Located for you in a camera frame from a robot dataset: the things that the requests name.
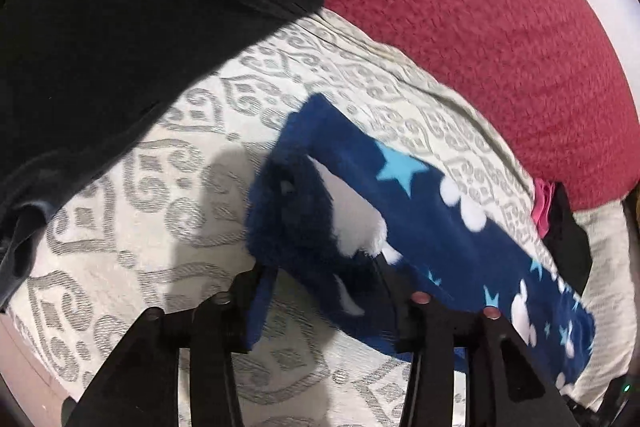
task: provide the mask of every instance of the black device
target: black device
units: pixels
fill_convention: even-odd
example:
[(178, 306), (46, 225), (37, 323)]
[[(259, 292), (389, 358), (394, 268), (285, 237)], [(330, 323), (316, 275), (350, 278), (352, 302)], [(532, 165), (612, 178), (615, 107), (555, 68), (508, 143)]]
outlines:
[[(609, 386), (598, 412), (565, 400), (537, 370), (526, 344), (496, 308), (452, 311), (414, 293), (382, 255), (374, 266), (381, 298), (393, 306), (390, 331), (398, 353), (413, 353), (399, 427), (450, 427), (454, 348), (464, 347), (468, 427), (632, 427), (640, 425), (639, 393), (627, 377)], [(178, 350), (191, 349), (193, 427), (242, 427), (231, 353), (246, 353), (271, 295), (277, 270), (255, 264), (228, 291), (197, 308), (165, 314), (149, 308), (102, 365), (65, 427), (177, 427)], [(261, 295), (261, 304), (254, 306)], [(258, 317), (257, 323), (264, 320)]]

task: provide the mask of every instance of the blue blanket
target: blue blanket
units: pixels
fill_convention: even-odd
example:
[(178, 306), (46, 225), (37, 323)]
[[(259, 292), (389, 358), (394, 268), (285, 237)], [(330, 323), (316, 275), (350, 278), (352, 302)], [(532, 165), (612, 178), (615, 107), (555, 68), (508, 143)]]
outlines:
[(249, 252), (347, 334), (393, 354), (372, 257), (452, 309), (500, 308), (554, 381), (589, 361), (593, 317), (440, 170), (367, 136), (322, 95), (290, 115), (250, 190)]

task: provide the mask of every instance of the black cloth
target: black cloth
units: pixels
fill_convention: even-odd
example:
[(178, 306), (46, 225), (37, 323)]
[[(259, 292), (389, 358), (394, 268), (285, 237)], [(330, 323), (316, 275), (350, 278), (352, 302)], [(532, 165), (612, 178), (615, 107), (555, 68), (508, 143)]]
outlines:
[(132, 148), (184, 89), (321, 6), (7, 0), (0, 11), (0, 307), (31, 269), (33, 232)]
[(556, 182), (548, 217), (549, 231), (542, 242), (556, 261), (562, 279), (582, 295), (591, 272), (589, 237), (575, 222), (569, 198), (560, 182)]

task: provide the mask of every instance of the pink cloth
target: pink cloth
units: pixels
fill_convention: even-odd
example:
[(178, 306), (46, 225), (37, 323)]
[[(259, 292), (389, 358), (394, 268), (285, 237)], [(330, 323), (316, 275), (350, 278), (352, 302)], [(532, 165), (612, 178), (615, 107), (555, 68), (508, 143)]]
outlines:
[(585, 0), (325, 0), (462, 94), (534, 178), (572, 209), (640, 178), (640, 126), (625, 75)]
[(540, 239), (544, 239), (549, 231), (549, 209), (554, 198), (556, 184), (554, 182), (545, 182), (540, 178), (533, 180), (533, 184), (536, 188), (536, 197), (533, 202), (531, 219), (536, 224)]

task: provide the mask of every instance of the light blue star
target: light blue star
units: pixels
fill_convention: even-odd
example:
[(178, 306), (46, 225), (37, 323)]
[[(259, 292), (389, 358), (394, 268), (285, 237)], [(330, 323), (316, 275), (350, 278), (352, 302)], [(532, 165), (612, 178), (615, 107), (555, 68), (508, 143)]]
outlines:
[(560, 345), (565, 346), (569, 341), (569, 328), (563, 328), (562, 326), (558, 326), (558, 330), (560, 333)]
[(493, 306), (494, 308), (498, 307), (498, 300), (500, 299), (500, 294), (495, 294), (495, 297), (491, 296), (489, 293), (489, 288), (484, 287), (484, 305), (485, 306)]
[(538, 270), (538, 280), (542, 281), (542, 264), (540, 264), (539, 261), (536, 261), (535, 259), (531, 260), (531, 268), (529, 268), (530, 272), (533, 272), (534, 270)]
[(397, 180), (407, 196), (411, 197), (411, 180), (416, 172), (428, 171), (427, 165), (411, 156), (390, 149), (380, 142), (376, 142), (376, 145), (385, 157), (385, 166), (378, 173), (376, 179), (379, 182)]
[(436, 286), (440, 286), (440, 283), (442, 282), (442, 279), (434, 279), (433, 275), (431, 274), (431, 270), (429, 270), (429, 274), (428, 274), (429, 280), (434, 283), (434, 285)]

